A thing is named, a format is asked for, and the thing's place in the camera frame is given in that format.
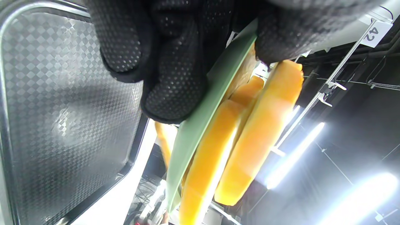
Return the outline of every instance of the checkered metal surface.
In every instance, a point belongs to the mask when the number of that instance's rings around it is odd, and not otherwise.
[[[126,164],[142,84],[109,75],[90,23],[48,12],[9,25],[2,58],[7,186],[20,224],[54,224]]]

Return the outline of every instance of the black glove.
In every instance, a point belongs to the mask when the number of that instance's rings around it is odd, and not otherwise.
[[[202,100],[206,73],[232,28],[258,17],[256,54],[269,64],[304,53],[381,2],[85,0],[111,75],[127,83],[143,80],[143,112],[175,124]]]

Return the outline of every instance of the cantaloupe slice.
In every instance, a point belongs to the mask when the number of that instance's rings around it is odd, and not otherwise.
[[[224,102],[232,95],[233,92],[235,92],[235,90],[238,87],[246,84],[249,81],[251,74],[253,73],[253,70],[256,67],[256,64],[257,64],[256,50],[254,49],[254,44],[253,44],[250,47],[250,50],[247,53],[246,57],[243,59],[243,62],[240,65],[235,76],[233,77],[233,80],[230,83],[228,89],[226,90],[221,102]]]
[[[235,205],[284,129],[303,84],[302,66],[285,60],[270,75],[216,189],[215,201]]]
[[[252,76],[247,84],[238,87],[238,89],[236,89],[229,98],[229,100],[237,102],[246,108],[243,119],[240,122],[238,135],[236,136],[237,138],[239,138],[240,134],[242,133],[244,125],[246,124],[250,113],[253,111],[254,105],[257,102],[258,96],[260,95],[263,87],[263,79],[257,76]]]
[[[184,182],[180,224],[201,224],[228,160],[243,113],[242,105],[226,100],[213,115]]]
[[[161,154],[164,158],[165,167],[168,168],[178,129],[174,125],[159,122],[156,122],[155,126],[157,138],[160,141]]]

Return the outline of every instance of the green cutting board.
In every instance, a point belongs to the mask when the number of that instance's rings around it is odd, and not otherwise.
[[[257,20],[254,20],[228,45],[207,74],[210,86],[203,101],[180,124],[167,172],[166,197],[169,213],[180,204],[178,188],[183,174],[229,84],[256,40],[256,31]]]

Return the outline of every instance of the cable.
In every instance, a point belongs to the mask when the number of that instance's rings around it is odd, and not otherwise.
[[[141,197],[141,196],[139,196],[137,194],[135,194],[135,196],[136,196],[137,200],[139,201],[138,203],[147,204],[147,200],[146,199],[144,199],[143,197]]]
[[[310,75],[311,74],[315,74],[315,75],[317,75],[317,76],[320,76],[318,73],[316,73],[316,72],[314,72],[314,71],[312,71],[311,73],[310,73]]]
[[[356,75],[356,71],[358,70],[358,68],[365,62],[365,60],[367,59],[367,56],[362,60],[362,62],[360,62],[353,70],[353,72],[351,72],[351,74],[353,74],[350,79],[346,80],[344,84],[349,83],[353,77]]]
[[[390,13],[390,15],[392,16],[392,20],[394,19],[393,13],[390,10],[388,10],[387,8],[385,8],[383,6],[379,6],[379,7],[385,9],[386,11],[388,11]]]
[[[143,185],[142,184],[142,186],[141,187],[144,187],[144,188],[146,188],[147,190],[149,190],[151,193],[153,193],[154,194],[154,190],[153,189],[151,189],[151,188],[149,188],[148,186],[145,186],[145,185]]]
[[[386,59],[386,56],[384,56],[379,63],[375,66],[375,68],[371,71],[371,73],[368,75],[367,79],[365,79],[365,83],[368,84],[368,79],[371,77],[371,74],[376,70],[376,68],[380,65],[380,63],[382,62],[382,60]]]
[[[388,157],[394,150],[396,150],[398,147],[400,146],[400,144],[398,144],[393,150],[391,150],[385,157],[383,157],[383,159],[381,161],[383,161],[384,159],[386,159],[386,157]]]
[[[136,196],[140,199],[143,199],[147,202],[150,202],[149,198],[138,188],[138,191],[142,194],[143,197],[139,196],[138,194],[136,194]]]
[[[383,61],[383,66],[382,66],[381,69],[376,73],[376,75],[374,76],[374,78],[372,78],[372,81],[375,80],[376,76],[378,76],[378,74],[382,71],[382,69],[385,67],[385,65],[386,65],[386,58],[385,58],[385,60]]]

